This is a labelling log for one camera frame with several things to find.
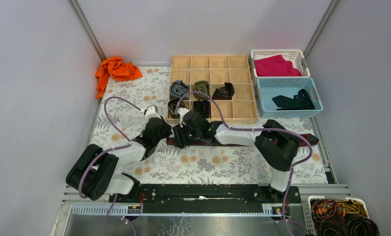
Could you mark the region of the red navy striped tie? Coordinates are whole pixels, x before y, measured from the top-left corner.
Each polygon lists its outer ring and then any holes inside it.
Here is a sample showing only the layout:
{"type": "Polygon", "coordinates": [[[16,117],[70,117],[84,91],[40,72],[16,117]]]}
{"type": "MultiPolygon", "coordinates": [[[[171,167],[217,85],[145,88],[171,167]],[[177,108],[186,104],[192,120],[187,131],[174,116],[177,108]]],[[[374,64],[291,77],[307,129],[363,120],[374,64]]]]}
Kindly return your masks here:
{"type": "MultiPolygon", "coordinates": [[[[319,143],[319,138],[312,134],[301,134],[302,137],[307,139],[307,141],[312,145],[317,145],[319,143]]],[[[166,144],[182,148],[178,141],[175,140],[175,138],[167,138],[166,139],[166,144]]],[[[246,145],[237,145],[237,144],[220,144],[218,141],[208,144],[206,142],[202,141],[189,141],[188,144],[185,144],[183,147],[188,147],[188,146],[206,146],[206,147],[245,147],[246,145]]]]}

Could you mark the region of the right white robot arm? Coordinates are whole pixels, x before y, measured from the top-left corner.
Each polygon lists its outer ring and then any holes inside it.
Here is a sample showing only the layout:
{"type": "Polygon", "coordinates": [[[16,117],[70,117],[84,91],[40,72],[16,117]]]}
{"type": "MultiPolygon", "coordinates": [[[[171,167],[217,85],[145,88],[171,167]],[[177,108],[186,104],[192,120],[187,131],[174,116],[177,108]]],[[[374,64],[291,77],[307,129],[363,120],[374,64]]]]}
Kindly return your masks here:
{"type": "Polygon", "coordinates": [[[256,148],[273,168],[270,199],[280,203],[288,197],[290,169],[304,138],[286,130],[277,121],[269,119],[262,126],[231,126],[224,120],[208,121],[191,110],[181,114],[179,123],[172,131],[175,145],[180,148],[194,144],[256,148]]]}

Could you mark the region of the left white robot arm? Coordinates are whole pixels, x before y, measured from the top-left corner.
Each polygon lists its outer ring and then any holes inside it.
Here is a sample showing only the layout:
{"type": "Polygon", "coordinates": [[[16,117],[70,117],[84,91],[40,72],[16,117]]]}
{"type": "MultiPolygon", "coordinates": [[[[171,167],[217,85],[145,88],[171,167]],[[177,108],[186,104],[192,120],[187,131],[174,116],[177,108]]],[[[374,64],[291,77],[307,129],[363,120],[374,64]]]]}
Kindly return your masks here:
{"type": "Polygon", "coordinates": [[[163,117],[153,117],[129,144],[106,150],[90,144],[68,172],[65,182],[84,199],[96,201],[104,194],[120,194],[127,202],[133,202],[139,197],[135,186],[138,181],[128,174],[114,174],[116,167],[150,157],[158,143],[171,134],[172,128],[163,117]]]}

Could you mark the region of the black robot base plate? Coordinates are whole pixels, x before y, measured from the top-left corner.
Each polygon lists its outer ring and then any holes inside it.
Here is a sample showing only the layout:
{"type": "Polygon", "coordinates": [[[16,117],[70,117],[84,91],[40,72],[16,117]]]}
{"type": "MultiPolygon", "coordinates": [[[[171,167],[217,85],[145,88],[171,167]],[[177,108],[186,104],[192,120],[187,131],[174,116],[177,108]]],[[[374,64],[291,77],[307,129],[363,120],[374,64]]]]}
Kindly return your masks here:
{"type": "Polygon", "coordinates": [[[160,206],[263,204],[282,206],[283,193],[257,184],[140,184],[127,195],[119,194],[117,203],[160,206]]]}

